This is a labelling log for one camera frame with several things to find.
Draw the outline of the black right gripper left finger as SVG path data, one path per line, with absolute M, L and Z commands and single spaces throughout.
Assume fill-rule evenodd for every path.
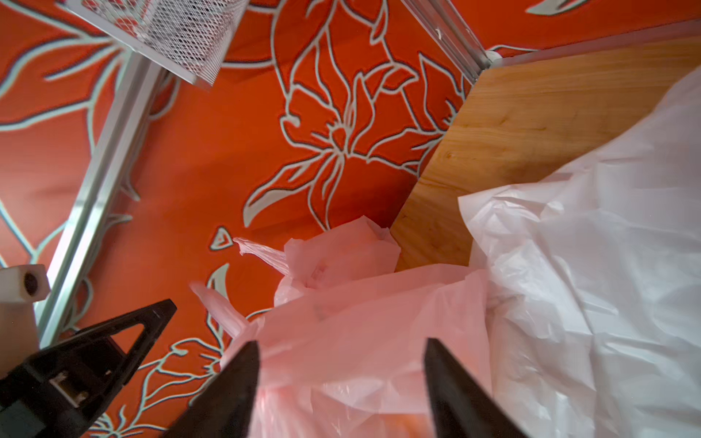
M 248 341 L 195 402 L 163 433 L 164 437 L 249 435 L 260 372 L 260 350 Z

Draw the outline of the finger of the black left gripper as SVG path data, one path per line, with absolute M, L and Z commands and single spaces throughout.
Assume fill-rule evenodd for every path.
M 177 306 L 170 299 L 80 330 L 22 364 L 47 377 L 69 374 L 84 416 L 99 416 L 129 382 Z

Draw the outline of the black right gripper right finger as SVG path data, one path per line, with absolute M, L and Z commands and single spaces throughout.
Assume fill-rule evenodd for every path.
M 424 367 L 437 437 L 526 437 L 440 339 L 426 341 Z

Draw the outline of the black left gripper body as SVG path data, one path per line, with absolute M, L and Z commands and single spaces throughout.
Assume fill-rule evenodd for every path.
M 21 364 L 1 380 L 3 437 L 80 437 L 87 428 L 67 372 L 47 377 Z

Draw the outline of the pink plastic bag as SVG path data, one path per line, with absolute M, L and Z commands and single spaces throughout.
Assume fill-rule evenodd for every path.
M 401 254 L 390 230 L 366 216 L 309 240 L 290 239 L 281 251 L 244 238 L 233 241 L 242 255 L 255 256 L 283 275 L 276 307 L 312 291 L 392 274 Z
M 310 289 L 253 321 L 215 290 L 193 292 L 232 339 L 223 365 L 246 342 L 259 346 L 253 437 L 434 436 L 431 338 L 491 385 L 482 269 L 421 266 Z

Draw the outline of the white translucent plastic bag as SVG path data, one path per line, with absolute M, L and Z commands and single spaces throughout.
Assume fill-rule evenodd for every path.
M 700 73 L 534 184 L 462 196 L 492 393 L 530 437 L 700 434 Z

